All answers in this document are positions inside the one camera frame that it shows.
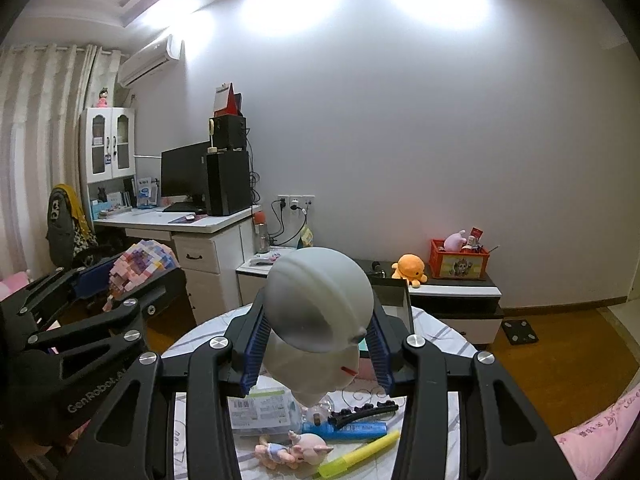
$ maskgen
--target blue pen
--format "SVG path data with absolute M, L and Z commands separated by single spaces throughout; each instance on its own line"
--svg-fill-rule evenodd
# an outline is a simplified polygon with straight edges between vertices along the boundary
M 373 440 L 386 435 L 384 422 L 352 422 L 340 430 L 328 422 L 316 426 L 312 422 L 302 423 L 302 433 L 313 433 L 323 440 Z

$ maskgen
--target marble-patterned tablecloth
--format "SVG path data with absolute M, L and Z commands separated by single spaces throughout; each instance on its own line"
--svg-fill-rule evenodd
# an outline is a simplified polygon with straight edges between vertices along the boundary
M 198 346 L 207 342 L 213 336 L 223 335 L 229 322 L 236 316 L 247 313 L 251 305 L 244 306 L 227 312 L 222 316 L 207 321 L 197 326 L 188 334 L 180 338 L 171 346 L 162 357 L 170 357 L 178 354 L 193 352 Z M 423 310 L 412 307 L 414 314 L 415 332 L 423 335 L 428 341 L 433 342 L 443 352 L 472 357 L 476 349 L 458 332 L 448 327 L 441 321 L 430 316 Z M 274 379 L 267 376 L 258 378 L 259 388 L 269 388 L 277 385 Z M 352 408 L 361 406 L 365 402 L 376 402 L 387 400 L 388 397 L 377 383 L 363 381 L 356 378 L 344 391 L 329 394 L 335 404 L 336 411 L 342 408 Z M 399 405 L 398 412 L 386 421 L 389 431 L 400 430 L 402 428 L 402 418 L 404 417 L 405 397 L 394 399 Z M 186 440 L 184 431 L 186 408 L 186 394 L 178 394 L 175 405 L 174 421 L 174 474 L 175 480 L 187 480 L 187 460 L 186 460 Z M 254 450 L 257 443 L 256 438 L 235 437 L 236 451 L 242 462 L 239 463 L 242 478 L 244 480 L 295 480 L 302 478 L 303 470 L 291 470 L 286 466 L 280 466 L 276 471 L 270 471 L 261 466 L 257 459 L 244 460 Z M 334 460 L 339 456 L 356 449 L 362 445 L 361 442 L 350 444 L 332 442 L 335 449 L 331 452 L 328 460 Z M 341 476 L 342 479 L 350 480 L 388 480 L 396 461 L 398 444 L 381 453 L 376 459 L 369 460 L 359 467 L 355 467 L 347 474 Z M 446 480 L 457 480 L 460 471 L 460 411 L 458 408 L 458 394 L 449 393 L 449 434 L 447 442 L 447 473 Z

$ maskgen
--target striped curtain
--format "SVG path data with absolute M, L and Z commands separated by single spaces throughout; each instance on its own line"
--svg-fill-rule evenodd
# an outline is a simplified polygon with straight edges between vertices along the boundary
M 79 117 L 113 86 L 120 53 L 96 46 L 0 50 L 0 279 L 49 272 L 47 205 L 56 184 L 80 196 Z

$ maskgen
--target black monitor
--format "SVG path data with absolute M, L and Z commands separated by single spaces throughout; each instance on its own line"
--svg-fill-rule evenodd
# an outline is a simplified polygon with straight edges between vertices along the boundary
M 207 192 L 205 160 L 209 146 L 209 142 L 199 142 L 162 152 L 161 195 L 191 197 L 191 202 L 171 204 L 165 208 L 165 212 L 201 213 L 206 211 L 203 195 Z

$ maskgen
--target white air conditioner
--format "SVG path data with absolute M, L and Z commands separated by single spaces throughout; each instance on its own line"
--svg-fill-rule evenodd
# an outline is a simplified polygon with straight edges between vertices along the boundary
M 182 41 L 173 34 L 149 43 L 122 64 L 118 70 L 118 83 L 128 88 L 142 76 L 176 63 L 180 59 L 181 51 Z

